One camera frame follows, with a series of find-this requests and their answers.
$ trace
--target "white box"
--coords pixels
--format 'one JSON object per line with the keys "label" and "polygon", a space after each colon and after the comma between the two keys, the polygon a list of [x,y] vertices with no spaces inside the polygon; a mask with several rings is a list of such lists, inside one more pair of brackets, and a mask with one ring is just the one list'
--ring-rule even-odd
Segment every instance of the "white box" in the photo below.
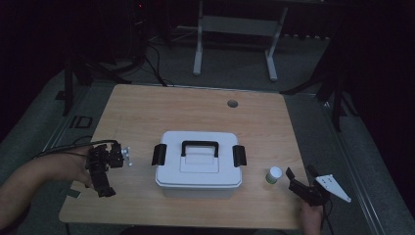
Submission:
{"label": "white box", "polygon": [[156,182],[167,197],[229,198],[242,183],[244,146],[233,133],[168,131],[155,147]]}

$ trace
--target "box handle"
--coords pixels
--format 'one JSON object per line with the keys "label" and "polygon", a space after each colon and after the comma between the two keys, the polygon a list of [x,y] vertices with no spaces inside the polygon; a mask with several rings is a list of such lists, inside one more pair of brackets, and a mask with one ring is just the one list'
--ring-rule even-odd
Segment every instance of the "box handle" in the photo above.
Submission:
{"label": "box handle", "polygon": [[219,157],[219,143],[216,141],[198,141],[198,140],[185,140],[182,142],[182,157],[186,157],[186,146],[212,146],[214,147],[214,157]]}

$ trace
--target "wooden table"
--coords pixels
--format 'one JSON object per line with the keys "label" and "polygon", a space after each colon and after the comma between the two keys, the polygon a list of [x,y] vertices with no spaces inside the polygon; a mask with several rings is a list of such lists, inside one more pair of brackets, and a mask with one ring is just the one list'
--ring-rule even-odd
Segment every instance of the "wooden table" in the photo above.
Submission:
{"label": "wooden table", "polygon": [[[230,108],[229,100],[238,102]],[[230,199],[166,198],[152,166],[154,147],[168,130],[232,132],[245,146],[243,183]],[[305,170],[283,96],[274,93],[118,85],[101,117],[94,140],[115,139],[131,148],[132,166],[110,168],[116,195],[81,192],[67,197],[63,222],[232,228],[300,228],[299,198],[284,174],[268,184],[267,171],[290,167],[305,183]]]}

